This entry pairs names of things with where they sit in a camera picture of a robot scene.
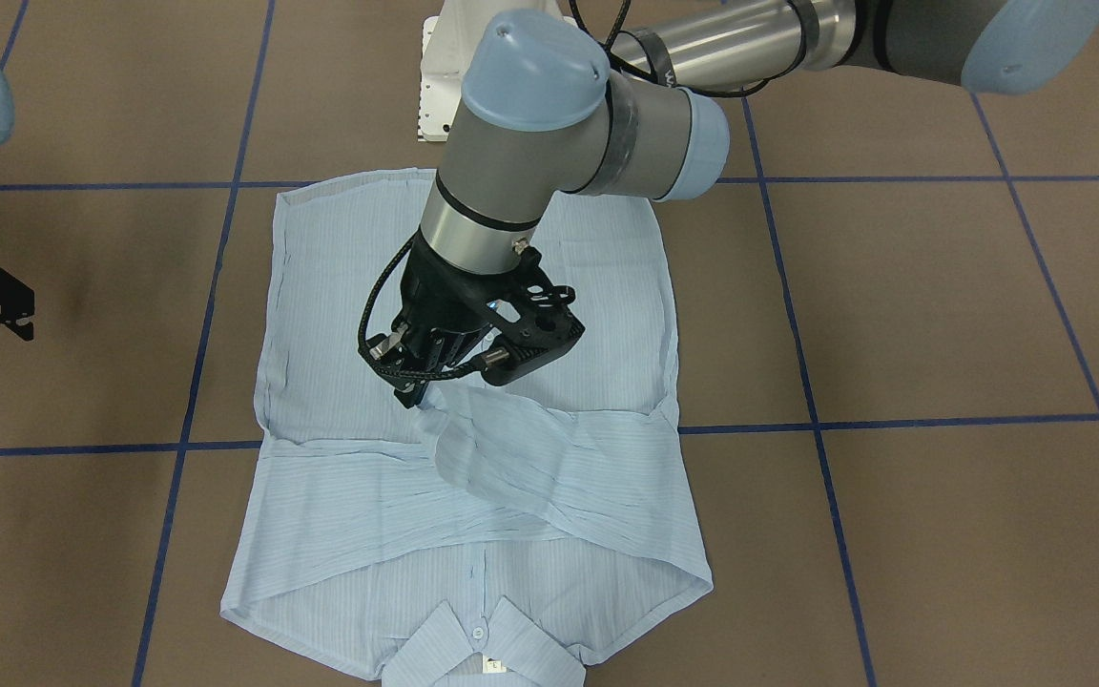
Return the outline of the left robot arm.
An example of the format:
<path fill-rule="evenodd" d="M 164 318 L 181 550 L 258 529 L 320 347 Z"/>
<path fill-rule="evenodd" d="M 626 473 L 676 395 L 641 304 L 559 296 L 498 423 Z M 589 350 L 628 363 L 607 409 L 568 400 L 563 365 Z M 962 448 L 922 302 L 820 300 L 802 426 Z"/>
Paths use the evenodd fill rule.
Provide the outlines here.
<path fill-rule="evenodd" d="M 691 199 L 728 162 L 723 97 L 855 66 L 970 93 L 1037 91 L 1099 25 L 1099 1 L 742 1 L 593 38 L 579 16 L 482 26 L 418 228 L 363 306 L 359 352 L 406 408 L 433 383 L 514 383 L 585 326 L 531 239 L 557 193 Z M 403 266 L 388 334 L 369 335 Z"/>

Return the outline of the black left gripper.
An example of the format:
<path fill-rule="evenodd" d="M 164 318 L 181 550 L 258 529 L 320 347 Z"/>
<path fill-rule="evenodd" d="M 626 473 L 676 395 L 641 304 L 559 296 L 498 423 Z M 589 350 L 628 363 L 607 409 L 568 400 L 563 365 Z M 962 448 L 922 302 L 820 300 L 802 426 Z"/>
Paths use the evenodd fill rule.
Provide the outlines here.
<path fill-rule="evenodd" d="M 432 250 L 428 240 L 410 240 L 403 257 L 402 304 L 393 334 L 367 337 L 366 359 L 393 387 L 397 401 L 411 409 L 422 403 L 430 384 L 442 375 L 481 374 L 486 350 L 469 357 L 492 329 L 477 300 L 481 279 L 511 269 L 497 274 L 460 269 Z"/>

